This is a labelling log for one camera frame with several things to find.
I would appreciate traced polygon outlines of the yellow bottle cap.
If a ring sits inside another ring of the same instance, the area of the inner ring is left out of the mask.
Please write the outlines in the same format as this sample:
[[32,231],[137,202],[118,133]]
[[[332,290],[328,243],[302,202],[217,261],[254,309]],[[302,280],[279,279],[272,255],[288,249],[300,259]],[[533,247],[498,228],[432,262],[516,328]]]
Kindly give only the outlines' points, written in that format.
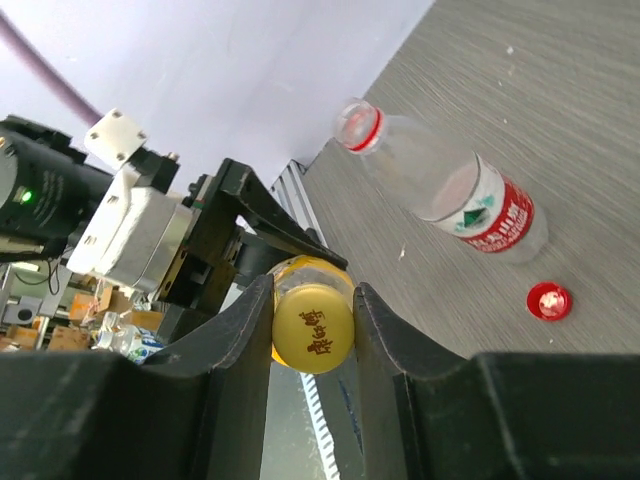
[[352,310],[334,288],[305,284],[282,296],[275,308],[272,343],[294,370],[324,374],[349,356],[355,339]]

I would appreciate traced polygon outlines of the red bottle cap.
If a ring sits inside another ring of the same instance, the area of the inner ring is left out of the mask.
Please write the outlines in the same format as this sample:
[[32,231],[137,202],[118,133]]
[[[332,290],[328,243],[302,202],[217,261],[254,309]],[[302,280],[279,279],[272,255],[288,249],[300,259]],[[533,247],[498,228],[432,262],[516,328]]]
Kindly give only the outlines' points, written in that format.
[[571,313],[572,306],[573,298],[569,290],[550,281],[537,283],[526,297],[528,311],[545,322],[563,320]]

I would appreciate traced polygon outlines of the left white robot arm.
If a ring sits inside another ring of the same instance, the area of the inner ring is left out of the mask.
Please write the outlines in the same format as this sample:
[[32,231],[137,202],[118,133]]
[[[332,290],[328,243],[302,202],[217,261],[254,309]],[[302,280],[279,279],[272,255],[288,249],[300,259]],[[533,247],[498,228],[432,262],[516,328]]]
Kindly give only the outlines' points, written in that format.
[[1,259],[65,258],[68,269],[207,314],[237,278],[251,282],[299,255],[345,268],[232,159],[187,195],[170,191],[179,164],[146,147],[146,134],[112,110],[83,150],[50,127],[1,123]]

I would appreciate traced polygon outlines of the yellow honey pomelo drink bottle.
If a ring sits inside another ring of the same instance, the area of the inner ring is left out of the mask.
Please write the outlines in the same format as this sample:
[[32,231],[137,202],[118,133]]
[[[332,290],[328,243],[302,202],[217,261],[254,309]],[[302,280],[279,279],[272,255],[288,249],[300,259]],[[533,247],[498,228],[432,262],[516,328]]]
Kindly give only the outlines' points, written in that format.
[[293,288],[306,284],[331,287],[352,301],[355,285],[349,274],[320,258],[296,256],[275,265],[270,274],[274,277],[276,301]]

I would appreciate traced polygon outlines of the clear red-label water bottle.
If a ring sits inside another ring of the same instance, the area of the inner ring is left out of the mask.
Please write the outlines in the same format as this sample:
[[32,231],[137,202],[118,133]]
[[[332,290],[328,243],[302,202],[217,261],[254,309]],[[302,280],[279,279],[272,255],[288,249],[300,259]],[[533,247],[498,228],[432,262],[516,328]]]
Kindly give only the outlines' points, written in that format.
[[523,263],[548,241],[546,215],[526,190],[423,121],[352,98],[334,138],[387,199],[478,252]]

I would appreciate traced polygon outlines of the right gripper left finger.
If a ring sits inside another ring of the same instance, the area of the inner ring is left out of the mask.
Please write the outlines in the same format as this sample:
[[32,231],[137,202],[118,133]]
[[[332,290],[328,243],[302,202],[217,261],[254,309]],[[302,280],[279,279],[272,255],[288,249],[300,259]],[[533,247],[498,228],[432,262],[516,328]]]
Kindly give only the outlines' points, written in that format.
[[110,352],[1,357],[5,479],[256,479],[273,280],[136,364]]

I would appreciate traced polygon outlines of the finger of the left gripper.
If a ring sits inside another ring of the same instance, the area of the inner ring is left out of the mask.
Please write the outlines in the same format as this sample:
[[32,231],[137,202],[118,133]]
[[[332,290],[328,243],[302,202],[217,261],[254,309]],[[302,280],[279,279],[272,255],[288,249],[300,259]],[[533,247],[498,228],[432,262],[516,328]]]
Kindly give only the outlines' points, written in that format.
[[220,191],[267,244],[292,255],[321,258],[341,270],[348,261],[314,240],[273,198],[254,170],[230,158],[223,160],[217,173]]

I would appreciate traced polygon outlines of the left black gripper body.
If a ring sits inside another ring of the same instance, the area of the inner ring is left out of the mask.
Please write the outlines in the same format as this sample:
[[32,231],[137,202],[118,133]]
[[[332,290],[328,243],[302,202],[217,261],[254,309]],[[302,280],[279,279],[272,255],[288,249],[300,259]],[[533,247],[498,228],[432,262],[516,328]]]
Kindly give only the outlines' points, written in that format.
[[246,172],[202,175],[182,204],[193,215],[156,297],[166,304],[215,315],[233,283],[233,255],[241,233],[239,198],[250,186]]

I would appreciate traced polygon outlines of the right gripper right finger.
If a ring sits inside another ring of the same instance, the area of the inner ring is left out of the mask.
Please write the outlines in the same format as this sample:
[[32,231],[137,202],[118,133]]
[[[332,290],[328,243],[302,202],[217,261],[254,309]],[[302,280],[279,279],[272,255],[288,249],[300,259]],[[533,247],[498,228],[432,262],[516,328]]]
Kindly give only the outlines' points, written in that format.
[[635,355],[463,358],[354,292],[369,479],[635,479]]

